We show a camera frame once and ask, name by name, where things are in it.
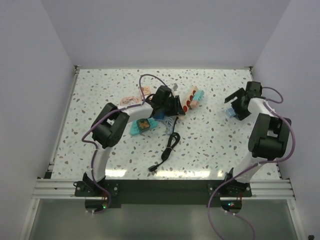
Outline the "blue charger plug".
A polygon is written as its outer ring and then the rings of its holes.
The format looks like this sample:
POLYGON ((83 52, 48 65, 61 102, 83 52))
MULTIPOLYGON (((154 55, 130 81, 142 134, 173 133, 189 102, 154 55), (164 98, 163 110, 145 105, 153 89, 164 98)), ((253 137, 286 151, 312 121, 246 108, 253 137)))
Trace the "blue charger plug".
POLYGON ((235 112, 235 110, 234 110, 232 107, 226 109, 226 110, 225 110, 225 113, 226 113, 226 115, 227 115, 229 118, 233 118, 233 117, 236 116, 236 112, 235 112))

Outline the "beige power strip red sockets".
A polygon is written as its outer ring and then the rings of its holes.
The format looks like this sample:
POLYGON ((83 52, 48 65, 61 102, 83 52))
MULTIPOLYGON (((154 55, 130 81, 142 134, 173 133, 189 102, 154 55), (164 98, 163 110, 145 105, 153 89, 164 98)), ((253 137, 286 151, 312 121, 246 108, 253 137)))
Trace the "beige power strip red sockets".
POLYGON ((187 115, 190 109, 190 103, 193 100, 195 93, 198 91, 197 86, 191 86, 186 93, 182 95, 182 100, 180 101, 182 109, 185 113, 184 117, 187 115))

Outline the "light teal charger plug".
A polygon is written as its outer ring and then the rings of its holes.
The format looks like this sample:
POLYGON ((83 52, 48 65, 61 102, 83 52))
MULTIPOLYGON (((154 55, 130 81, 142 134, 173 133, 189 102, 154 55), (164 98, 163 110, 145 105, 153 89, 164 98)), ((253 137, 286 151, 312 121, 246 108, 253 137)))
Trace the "light teal charger plug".
POLYGON ((202 100, 203 96, 204 96, 204 91, 197 90, 193 95, 192 101, 200 102, 202 100))

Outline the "pink charger plug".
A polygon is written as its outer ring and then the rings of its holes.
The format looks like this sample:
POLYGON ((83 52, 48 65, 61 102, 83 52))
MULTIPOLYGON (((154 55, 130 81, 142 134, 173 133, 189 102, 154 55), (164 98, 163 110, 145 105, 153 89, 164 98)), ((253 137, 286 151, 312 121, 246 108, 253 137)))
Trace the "pink charger plug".
POLYGON ((192 101, 190 102, 190 104, 189 104, 189 108, 190 108, 190 109, 195 109, 195 108, 197 108, 197 107, 199 106, 199 104, 200 104, 199 101, 197 101, 197 100, 192 100, 192 101))

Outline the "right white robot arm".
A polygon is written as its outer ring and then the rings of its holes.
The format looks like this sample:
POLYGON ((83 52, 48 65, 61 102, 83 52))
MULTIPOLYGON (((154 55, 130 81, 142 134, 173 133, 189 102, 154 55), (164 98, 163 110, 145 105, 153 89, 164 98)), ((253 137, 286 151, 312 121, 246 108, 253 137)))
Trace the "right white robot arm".
POLYGON ((256 116, 247 154, 238 166, 225 174, 222 189, 230 197, 245 188, 263 165, 279 160, 287 150, 292 122, 270 107, 263 89, 261 83, 249 81, 245 88, 238 89, 224 100, 225 103, 231 102, 231 108, 227 110, 230 117, 242 121, 251 115, 256 116))

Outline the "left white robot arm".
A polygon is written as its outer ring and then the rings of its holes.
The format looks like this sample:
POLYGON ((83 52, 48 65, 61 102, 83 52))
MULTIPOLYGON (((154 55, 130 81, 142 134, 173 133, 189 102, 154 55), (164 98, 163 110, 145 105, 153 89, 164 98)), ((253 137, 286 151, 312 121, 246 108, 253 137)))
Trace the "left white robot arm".
POLYGON ((143 95, 140 103, 118 107, 107 103, 81 141, 94 145, 95 149, 89 169, 83 174, 86 191, 99 196, 104 190, 105 168, 113 147, 121 140, 128 123, 149 119, 159 114, 168 117, 184 116, 180 97, 174 95, 166 85, 160 86, 155 94, 143 95))

